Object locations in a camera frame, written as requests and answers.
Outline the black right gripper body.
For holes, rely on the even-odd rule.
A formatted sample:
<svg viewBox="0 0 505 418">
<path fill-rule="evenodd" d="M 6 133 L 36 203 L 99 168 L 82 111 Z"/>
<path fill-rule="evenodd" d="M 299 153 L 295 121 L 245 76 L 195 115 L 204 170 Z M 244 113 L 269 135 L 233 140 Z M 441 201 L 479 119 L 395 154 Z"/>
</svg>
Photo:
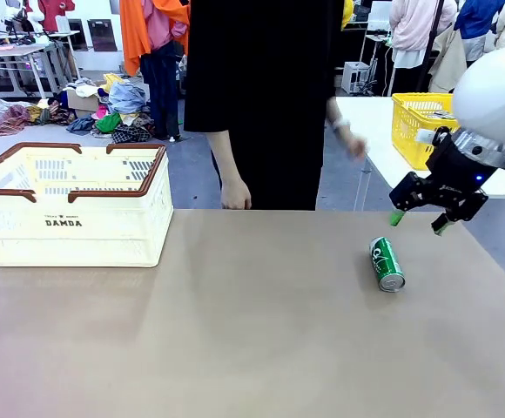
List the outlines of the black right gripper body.
<svg viewBox="0 0 505 418">
<path fill-rule="evenodd" d="M 432 145 L 426 162 L 430 174 L 421 181 L 418 192 L 421 204 L 439 206 L 446 212 L 479 212 L 488 200 L 481 188 L 496 168 L 459 151 L 447 127 L 436 130 Z"/>
</svg>

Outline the person's left hand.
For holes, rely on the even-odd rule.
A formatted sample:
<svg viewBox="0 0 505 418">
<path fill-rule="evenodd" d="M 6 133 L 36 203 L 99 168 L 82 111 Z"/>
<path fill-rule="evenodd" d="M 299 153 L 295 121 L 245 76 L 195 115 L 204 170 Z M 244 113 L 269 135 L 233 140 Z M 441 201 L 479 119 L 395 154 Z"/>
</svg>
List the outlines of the person's left hand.
<svg viewBox="0 0 505 418">
<path fill-rule="evenodd" d="M 361 159 L 367 153 L 367 139 L 349 129 L 340 132 L 341 143 L 350 158 Z"/>
</svg>

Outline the person's right hand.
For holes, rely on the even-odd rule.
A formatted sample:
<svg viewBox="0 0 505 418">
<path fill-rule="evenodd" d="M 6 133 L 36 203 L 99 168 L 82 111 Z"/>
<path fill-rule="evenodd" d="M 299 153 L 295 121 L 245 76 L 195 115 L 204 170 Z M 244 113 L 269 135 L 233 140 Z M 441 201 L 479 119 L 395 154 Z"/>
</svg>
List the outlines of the person's right hand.
<svg viewBox="0 0 505 418">
<path fill-rule="evenodd" d="M 249 210 L 252 197 L 246 183 L 241 179 L 226 179 L 221 185 L 221 205 L 227 210 Z"/>
</svg>

